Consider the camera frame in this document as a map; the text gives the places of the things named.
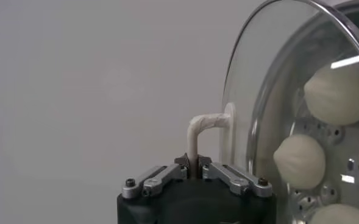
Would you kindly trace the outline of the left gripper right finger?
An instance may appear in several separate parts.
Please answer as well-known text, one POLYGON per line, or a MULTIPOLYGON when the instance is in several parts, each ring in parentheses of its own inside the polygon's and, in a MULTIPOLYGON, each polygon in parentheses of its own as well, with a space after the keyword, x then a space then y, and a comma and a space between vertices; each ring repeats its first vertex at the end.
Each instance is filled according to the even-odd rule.
POLYGON ((199 156, 199 165, 203 179, 218 179, 235 195, 244 195, 248 191, 257 197, 273 195, 272 185, 267 179, 258 178, 238 166, 212 162, 205 156, 199 156))

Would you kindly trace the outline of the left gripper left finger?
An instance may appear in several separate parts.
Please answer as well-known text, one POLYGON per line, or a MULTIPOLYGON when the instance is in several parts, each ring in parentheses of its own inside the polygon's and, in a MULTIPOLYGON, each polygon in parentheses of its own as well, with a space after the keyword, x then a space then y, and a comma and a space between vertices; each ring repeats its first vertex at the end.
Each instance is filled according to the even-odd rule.
POLYGON ((139 196, 154 197, 163 192, 164 187, 174 180, 188 178, 189 159, 187 154, 174 159, 169 166, 154 166, 139 177, 128 178, 121 190, 123 198, 138 198, 139 196))

